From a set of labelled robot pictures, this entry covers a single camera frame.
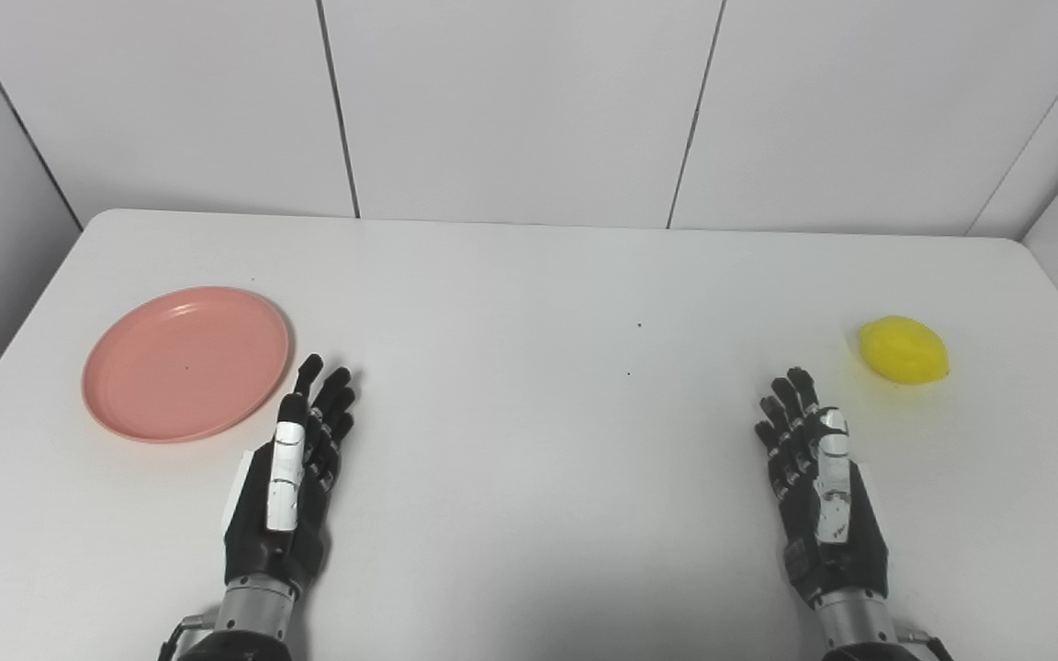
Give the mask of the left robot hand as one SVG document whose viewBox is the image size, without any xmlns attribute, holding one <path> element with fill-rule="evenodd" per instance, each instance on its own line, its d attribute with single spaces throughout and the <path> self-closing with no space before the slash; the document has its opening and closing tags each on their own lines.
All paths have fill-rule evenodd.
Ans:
<svg viewBox="0 0 1058 661">
<path fill-rule="evenodd" d="M 355 422 L 352 373 L 341 365 L 320 381 L 323 368 L 318 354 L 302 361 L 270 439 L 249 456 L 223 535 L 226 583 L 268 577 L 298 596 L 320 576 L 342 443 Z"/>
</svg>

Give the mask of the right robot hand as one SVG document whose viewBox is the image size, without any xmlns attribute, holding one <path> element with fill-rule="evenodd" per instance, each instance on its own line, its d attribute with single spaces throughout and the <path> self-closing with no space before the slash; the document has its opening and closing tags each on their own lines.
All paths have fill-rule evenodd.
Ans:
<svg viewBox="0 0 1058 661">
<path fill-rule="evenodd" d="M 884 598 L 887 545 L 850 456 L 847 419 L 820 403 L 814 378 L 798 365 L 770 387 L 753 432 L 767 456 L 791 586 L 811 606 L 832 591 Z"/>
</svg>

